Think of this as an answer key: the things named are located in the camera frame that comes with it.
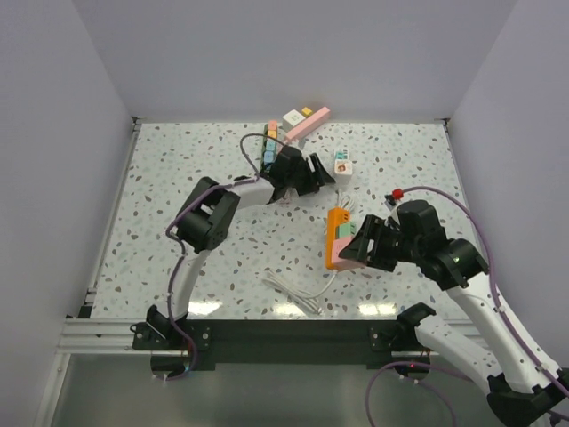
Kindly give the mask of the white power strip cartoon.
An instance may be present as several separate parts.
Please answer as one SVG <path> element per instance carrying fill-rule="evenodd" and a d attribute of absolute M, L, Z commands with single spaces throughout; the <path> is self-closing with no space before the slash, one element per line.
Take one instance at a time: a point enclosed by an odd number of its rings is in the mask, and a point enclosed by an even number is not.
<path fill-rule="evenodd" d="M 339 187 L 346 187 L 353 177 L 353 162 L 348 149 L 336 149 L 333 154 L 333 174 Z"/>

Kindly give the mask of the orange power strip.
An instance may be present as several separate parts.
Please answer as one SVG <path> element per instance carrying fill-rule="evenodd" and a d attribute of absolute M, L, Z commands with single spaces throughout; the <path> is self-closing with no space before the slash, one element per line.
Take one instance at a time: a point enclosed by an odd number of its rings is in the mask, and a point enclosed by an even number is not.
<path fill-rule="evenodd" d="M 348 210 L 336 206 L 328 211 L 327 223 L 326 223 L 326 239 L 325 239 L 325 267 L 328 270 L 333 270 L 331 264 L 331 255 L 332 255 L 333 241 L 336 239 L 335 230 L 338 225 L 344 222 L 352 222 L 350 220 L 350 213 Z"/>

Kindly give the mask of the pink power strip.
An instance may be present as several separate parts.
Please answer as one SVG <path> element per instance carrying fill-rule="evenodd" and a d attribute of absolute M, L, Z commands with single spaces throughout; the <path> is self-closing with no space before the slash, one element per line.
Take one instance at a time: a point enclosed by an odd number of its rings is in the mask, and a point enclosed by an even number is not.
<path fill-rule="evenodd" d="M 289 130 L 284 136 L 284 141 L 286 143 L 292 143 L 304 139 L 322 126 L 330 118 L 330 115 L 331 110 L 327 107 L 322 107 L 311 116 L 305 117 L 295 127 Z"/>

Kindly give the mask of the white cube adapter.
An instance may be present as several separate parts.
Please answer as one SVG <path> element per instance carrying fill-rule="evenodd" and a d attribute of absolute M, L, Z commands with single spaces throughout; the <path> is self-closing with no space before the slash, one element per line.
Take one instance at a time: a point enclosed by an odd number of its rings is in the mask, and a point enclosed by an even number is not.
<path fill-rule="evenodd" d="M 282 128 L 288 133 L 304 120 L 305 117 L 297 109 L 292 109 L 282 116 Z"/>

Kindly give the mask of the green plug adapter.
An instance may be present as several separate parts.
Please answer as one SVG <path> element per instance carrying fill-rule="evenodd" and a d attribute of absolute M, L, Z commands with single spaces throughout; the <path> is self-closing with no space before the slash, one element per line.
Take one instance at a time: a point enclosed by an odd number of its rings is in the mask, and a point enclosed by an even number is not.
<path fill-rule="evenodd" d="M 343 239 L 354 237 L 357 233 L 357 225 L 354 222 L 344 222 L 336 227 L 335 238 Z"/>

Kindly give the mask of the pink cube plug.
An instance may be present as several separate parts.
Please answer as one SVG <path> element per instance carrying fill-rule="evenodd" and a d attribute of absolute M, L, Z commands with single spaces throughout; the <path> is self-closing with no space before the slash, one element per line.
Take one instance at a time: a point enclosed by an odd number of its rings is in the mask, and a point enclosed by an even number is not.
<path fill-rule="evenodd" d="M 352 237 L 338 238 L 333 241 L 331 264 L 333 270 L 352 270 L 356 268 L 363 268 L 365 265 L 361 262 L 341 258 L 341 251 L 349 245 Z"/>

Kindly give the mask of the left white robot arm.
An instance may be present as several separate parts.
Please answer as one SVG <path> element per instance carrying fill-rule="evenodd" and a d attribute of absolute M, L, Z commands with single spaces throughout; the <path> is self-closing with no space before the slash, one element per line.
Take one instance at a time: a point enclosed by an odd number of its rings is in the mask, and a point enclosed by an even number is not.
<path fill-rule="evenodd" d="M 188 308 L 200 271 L 207 258 L 228 236 L 240 209 L 271 205 L 289 189 L 298 196 L 316 194 L 335 183 L 316 154 L 304 157 L 299 149 L 285 146 L 267 171 L 253 169 L 221 184 L 210 177 L 200 179 L 165 236 L 180 246 L 164 299 L 148 308 L 143 322 L 131 326 L 135 350 L 181 350 L 196 352 L 196 339 L 186 325 Z"/>

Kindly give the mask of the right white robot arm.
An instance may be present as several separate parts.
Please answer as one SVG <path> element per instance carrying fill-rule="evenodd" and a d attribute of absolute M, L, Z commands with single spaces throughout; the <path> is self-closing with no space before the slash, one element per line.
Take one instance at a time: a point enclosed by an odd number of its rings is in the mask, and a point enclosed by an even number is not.
<path fill-rule="evenodd" d="M 384 271 L 411 263 L 459 305 L 485 347 L 454 331 L 424 303 L 397 316 L 397 341 L 408 350 L 421 345 L 443 356 L 483 392 L 504 425 L 529 426 L 565 399 L 567 369 L 541 349 L 491 286 L 482 254 L 463 238 L 448 238 L 427 201 L 395 205 L 386 219 L 366 216 L 340 257 Z"/>

